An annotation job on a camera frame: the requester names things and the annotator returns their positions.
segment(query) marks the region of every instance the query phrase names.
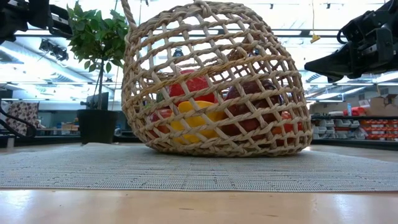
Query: basket handle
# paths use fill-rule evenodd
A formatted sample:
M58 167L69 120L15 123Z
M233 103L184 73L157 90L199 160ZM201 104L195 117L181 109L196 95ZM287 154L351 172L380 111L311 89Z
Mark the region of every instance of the basket handle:
M127 21L129 22L129 26L132 31L137 29L137 24L132 16L131 10L130 10L130 5L127 0L121 0L122 2L122 7L124 11L124 15L127 18Z

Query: cardboard box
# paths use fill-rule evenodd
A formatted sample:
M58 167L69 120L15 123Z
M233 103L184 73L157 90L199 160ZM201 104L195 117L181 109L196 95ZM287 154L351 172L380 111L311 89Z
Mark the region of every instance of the cardboard box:
M62 124L62 129L72 130L73 124Z
M365 109L367 116L398 116L396 94L386 97L378 96L369 100L359 101L359 105Z

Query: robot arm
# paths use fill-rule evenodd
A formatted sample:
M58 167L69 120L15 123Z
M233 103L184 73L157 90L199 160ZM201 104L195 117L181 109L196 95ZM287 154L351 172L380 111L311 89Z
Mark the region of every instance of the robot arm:
M337 82L344 76L350 79L364 73L398 70L398 0L385 3L376 11L367 11L351 20L338 33L344 44L335 53L308 62L304 68ZM341 40L341 34L347 42Z
M50 5L49 0L0 0L0 44L15 41L17 30L27 31L29 23L40 29L49 29L59 37L71 38L67 10Z

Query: gray woven mat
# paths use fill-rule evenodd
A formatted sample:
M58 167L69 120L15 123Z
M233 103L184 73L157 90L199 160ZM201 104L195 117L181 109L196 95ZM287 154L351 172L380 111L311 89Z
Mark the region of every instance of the gray woven mat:
M303 151L278 158L166 155L88 144L0 156L0 188L353 192L398 190L398 163Z

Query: wicker basket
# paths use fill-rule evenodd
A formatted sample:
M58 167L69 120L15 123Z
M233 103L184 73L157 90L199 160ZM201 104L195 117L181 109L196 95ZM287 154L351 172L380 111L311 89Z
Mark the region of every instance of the wicker basket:
M301 75L271 28L253 10L243 4L196 0L136 26L127 0L122 4L130 26L125 38L122 105L129 125L142 142L160 152L226 157L294 154L310 144L312 128ZM178 24L177 28L167 29L172 22ZM181 47L190 53L173 57ZM146 55L140 55L144 48ZM160 55L166 60L156 63ZM182 74L181 68L196 70ZM195 77L204 77L209 87L190 92L186 82ZM247 82L257 83L260 91L247 93L242 87ZM273 87L262 88L263 82L273 83ZM177 83L185 94L170 97L167 88ZM225 100L223 94L232 86L239 96ZM156 102L159 93L164 99ZM209 94L214 94L218 102L199 107L194 98ZM280 98L279 103L273 101L275 97ZM189 101L194 109L181 113L175 105L180 101ZM267 106L254 106L255 101L266 102ZM234 116L229 110L233 105L247 107L248 112ZM165 106L173 111L168 118L158 113ZM283 119L283 111L291 118ZM210 119L213 112L223 112L224 118ZM152 113L160 119L151 121ZM264 115L272 115L274 120L266 122ZM191 118L200 118L204 124L190 126L187 121ZM247 120L257 126L246 128ZM183 129L174 129L173 122ZM226 134L226 127L231 125L238 134ZM286 132L286 125L293 130ZM214 135L209 137L203 131Z

